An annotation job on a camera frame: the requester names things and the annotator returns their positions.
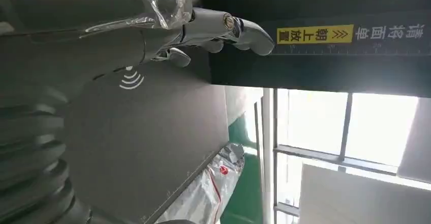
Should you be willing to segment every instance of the silver robotic hand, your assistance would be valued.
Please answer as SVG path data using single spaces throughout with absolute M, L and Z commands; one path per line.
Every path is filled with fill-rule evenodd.
M 185 67 L 190 57 L 174 47 L 200 46 L 211 53 L 220 52 L 224 43 L 240 50 L 251 49 L 258 55 L 268 55 L 274 48 L 271 37 L 254 22 L 233 17 L 229 13 L 202 8 L 193 9 L 193 17 L 184 24 L 181 34 L 165 45 L 153 60 L 167 60 Z

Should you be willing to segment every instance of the black text on yellow label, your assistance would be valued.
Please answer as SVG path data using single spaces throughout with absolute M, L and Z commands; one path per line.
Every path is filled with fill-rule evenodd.
M 277 28 L 277 44 L 351 43 L 353 24 Z

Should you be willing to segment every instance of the black display board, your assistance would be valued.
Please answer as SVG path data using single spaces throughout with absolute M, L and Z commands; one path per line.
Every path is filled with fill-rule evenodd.
M 214 84 L 431 97 L 431 0 L 202 0 L 260 24 L 269 56 L 210 55 Z

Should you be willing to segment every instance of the transparent plastic cover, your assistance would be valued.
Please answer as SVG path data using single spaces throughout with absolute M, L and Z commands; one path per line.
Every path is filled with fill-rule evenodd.
M 0 35 L 58 30 L 90 34 L 130 26 L 173 29 L 190 21 L 192 11 L 186 0 L 8 0 L 0 9 Z
M 244 168 L 241 145 L 224 147 L 155 223 L 186 219 L 215 224 L 223 213 Z

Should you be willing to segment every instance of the gray surface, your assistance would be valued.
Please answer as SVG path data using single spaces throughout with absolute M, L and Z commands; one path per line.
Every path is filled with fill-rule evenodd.
M 428 224 L 430 205 L 428 190 L 310 165 L 302 168 L 301 224 Z
M 134 90 L 123 73 L 89 84 L 65 117 L 66 160 L 78 197 L 108 213 L 149 218 L 202 162 L 228 141 L 224 88 L 202 72 L 207 54 L 189 52 L 194 66 L 137 67 Z
M 431 99 L 419 98 L 398 176 L 431 183 Z

